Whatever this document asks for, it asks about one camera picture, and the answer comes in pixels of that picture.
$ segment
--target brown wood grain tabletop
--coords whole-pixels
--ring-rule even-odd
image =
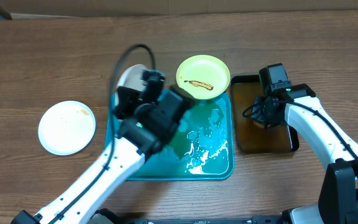
[[[184,59],[220,58],[231,75],[283,63],[358,142],[358,11],[0,21],[0,223],[36,213],[63,193],[103,150],[108,78],[132,44],[149,45],[167,84]],[[144,63],[134,53],[127,65]],[[64,100],[97,120],[91,144],[54,156],[39,143],[41,116]],[[223,181],[125,182],[103,204],[147,218],[239,218],[278,214],[317,201],[324,179],[305,141],[293,154],[240,154]]]

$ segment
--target yellow plate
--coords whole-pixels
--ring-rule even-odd
[[[228,88],[230,71],[216,57],[196,55],[180,64],[177,83],[194,98],[208,100],[219,96]]]

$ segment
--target blue object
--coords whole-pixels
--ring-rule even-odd
[[[119,121],[114,117],[114,126]],[[108,120],[106,142],[111,141]],[[223,93],[187,111],[172,141],[129,180],[222,180],[234,170],[231,103]]]

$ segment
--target brown food residue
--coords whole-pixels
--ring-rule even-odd
[[[81,112],[83,113],[83,114],[85,114],[86,116],[89,116],[90,114],[86,111],[86,110],[84,110],[84,109],[81,109]]]
[[[188,83],[192,84],[195,87],[206,88],[209,91],[214,89],[214,86],[212,86],[211,84],[205,83],[205,82],[200,82],[200,81],[196,81],[196,80],[192,80],[192,81],[185,80],[185,82],[188,82]]]

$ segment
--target teal tray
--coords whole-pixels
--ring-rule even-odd
[[[117,129],[119,121],[115,117],[114,124]],[[110,141],[111,129],[108,128],[106,144]],[[223,180],[233,170],[231,104],[223,93],[212,100],[197,101],[184,114],[172,141],[128,180]]]

